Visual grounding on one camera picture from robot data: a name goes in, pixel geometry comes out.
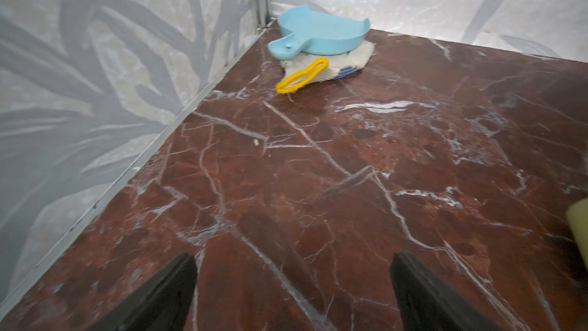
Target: gray leaf pattern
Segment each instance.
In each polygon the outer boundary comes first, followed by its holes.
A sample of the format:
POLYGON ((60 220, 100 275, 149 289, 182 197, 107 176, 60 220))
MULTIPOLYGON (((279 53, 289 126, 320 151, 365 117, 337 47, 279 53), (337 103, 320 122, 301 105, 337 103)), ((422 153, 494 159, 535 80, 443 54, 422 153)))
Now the gray leaf pattern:
POLYGON ((560 56, 551 48, 538 43, 533 40, 525 40, 516 36, 500 35, 500 38, 506 41, 509 45, 517 48, 522 53, 530 55, 548 56, 552 58, 559 58, 560 56))
MULTIPOLYGON (((211 72, 214 72, 215 49, 220 38, 227 34, 222 49, 226 64, 238 53, 240 39, 255 34, 254 23, 246 27, 247 33, 241 33, 242 18, 248 11, 254 11, 253 0, 214 3, 218 15, 208 34, 202 0, 187 2, 193 19, 190 26, 196 33, 194 40, 171 25, 167 18, 161 18, 150 7, 133 0, 60 0, 59 13, 52 15, 58 16, 58 34, 55 35, 61 36, 64 52, 40 40, 6 15, 10 11, 4 8, 4 0, 0 3, 1 69, 59 97, 86 103, 92 114, 36 106, 0 112, 0 240, 10 243, 4 246, 0 261, 0 299, 9 291, 19 256, 43 208, 87 188, 112 183, 140 151, 102 165, 92 163, 133 139, 161 133, 166 127, 157 118, 138 115, 128 109, 125 103, 133 100, 123 100, 118 93, 119 86, 115 87, 109 77, 107 65, 100 58, 99 46, 92 40, 90 27, 105 26, 123 44, 121 51, 144 66, 152 87, 136 83, 136 95, 141 102, 174 115, 191 101, 182 99, 178 92, 180 85, 173 79, 176 69, 170 67, 151 43, 113 13, 140 26, 157 41, 184 56, 189 70, 183 71, 194 72, 200 79, 200 89, 214 76, 211 72)), ((115 66, 128 70, 125 62, 115 66)), ((3 82, 3 93, 6 87, 17 86, 3 82)))

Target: red marble floor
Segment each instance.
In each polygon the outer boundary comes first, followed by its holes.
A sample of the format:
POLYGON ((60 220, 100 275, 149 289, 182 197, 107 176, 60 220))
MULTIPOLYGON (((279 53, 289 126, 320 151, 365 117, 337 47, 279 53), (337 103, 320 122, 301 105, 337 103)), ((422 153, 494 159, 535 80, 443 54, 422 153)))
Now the red marble floor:
POLYGON ((4 319, 81 330, 179 252, 187 330, 401 330, 412 252, 506 330, 570 330, 588 64, 372 31, 367 68, 276 94, 262 36, 4 319))

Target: light blue plastic dish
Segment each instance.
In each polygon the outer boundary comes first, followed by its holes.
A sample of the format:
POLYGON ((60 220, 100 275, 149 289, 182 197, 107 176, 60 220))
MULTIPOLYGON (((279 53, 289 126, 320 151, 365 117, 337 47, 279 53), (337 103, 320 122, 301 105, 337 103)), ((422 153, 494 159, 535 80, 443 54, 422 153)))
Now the light blue plastic dish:
POLYGON ((370 22, 340 18, 312 11, 308 6, 292 8, 277 19, 283 38, 268 44, 276 59, 290 60, 301 51, 314 55, 337 55, 358 47, 368 34, 370 22))

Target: yellow handle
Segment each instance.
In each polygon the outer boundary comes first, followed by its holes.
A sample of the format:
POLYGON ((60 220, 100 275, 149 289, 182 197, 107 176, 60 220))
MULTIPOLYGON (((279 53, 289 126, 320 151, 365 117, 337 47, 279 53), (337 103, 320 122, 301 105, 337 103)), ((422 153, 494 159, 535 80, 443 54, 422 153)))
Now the yellow handle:
POLYGON ((281 81, 280 83, 278 83, 276 85, 276 91, 279 93, 295 92, 298 89, 301 89, 302 87, 304 87, 306 84, 308 84, 313 79, 315 79, 315 77, 320 72, 325 70, 325 68, 327 68, 327 66, 329 66, 329 61, 327 60, 327 58, 319 58, 319 59, 315 60, 314 62, 312 62, 312 64, 309 65, 308 68, 306 68, 305 70, 298 71, 298 72, 294 73, 293 75, 291 75, 290 77, 288 77, 288 78, 284 79, 283 81, 281 81), (291 84, 293 82, 297 81, 300 78, 304 78, 304 77, 306 77, 306 79, 300 81, 300 83, 297 83, 294 86, 291 86, 291 84))

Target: plastic dish handle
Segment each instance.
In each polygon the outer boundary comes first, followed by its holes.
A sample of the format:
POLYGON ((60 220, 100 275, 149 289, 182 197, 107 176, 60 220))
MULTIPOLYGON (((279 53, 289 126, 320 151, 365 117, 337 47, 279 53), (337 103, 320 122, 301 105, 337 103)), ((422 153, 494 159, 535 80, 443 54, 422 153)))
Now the plastic dish handle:
POLYGON ((308 37, 298 38, 295 33, 290 33, 268 44, 269 52, 278 60, 291 60, 300 53, 309 43, 308 37))

